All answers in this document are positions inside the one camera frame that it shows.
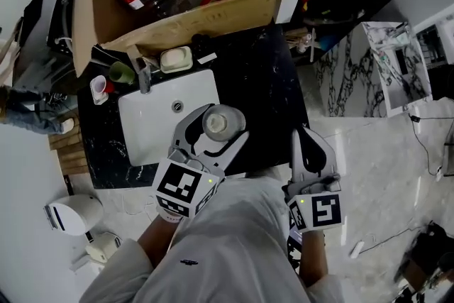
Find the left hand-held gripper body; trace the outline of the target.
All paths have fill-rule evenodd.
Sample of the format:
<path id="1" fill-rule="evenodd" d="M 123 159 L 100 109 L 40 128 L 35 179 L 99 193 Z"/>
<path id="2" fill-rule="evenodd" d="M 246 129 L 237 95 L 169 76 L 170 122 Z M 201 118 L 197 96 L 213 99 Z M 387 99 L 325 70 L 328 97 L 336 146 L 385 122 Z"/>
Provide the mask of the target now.
<path id="1" fill-rule="evenodd" d="M 182 148 L 170 148 L 152 183 L 157 204 L 173 214 L 194 218 L 217 192 L 225 169 L 223 153 L 192 155 Z"/>

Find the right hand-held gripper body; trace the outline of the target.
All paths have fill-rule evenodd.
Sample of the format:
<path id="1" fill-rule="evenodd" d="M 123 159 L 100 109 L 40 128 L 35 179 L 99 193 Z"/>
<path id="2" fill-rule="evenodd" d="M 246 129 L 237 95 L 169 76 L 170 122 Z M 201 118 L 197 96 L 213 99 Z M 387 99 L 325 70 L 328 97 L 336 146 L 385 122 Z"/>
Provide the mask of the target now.
<path id="1" fill-rule="evenodd" d="M 333 173 L 311 181 L 290 181 L 283 186 L 298 232 L 324 230 L 344 222 L 340 180 L 341 176 Z"/>

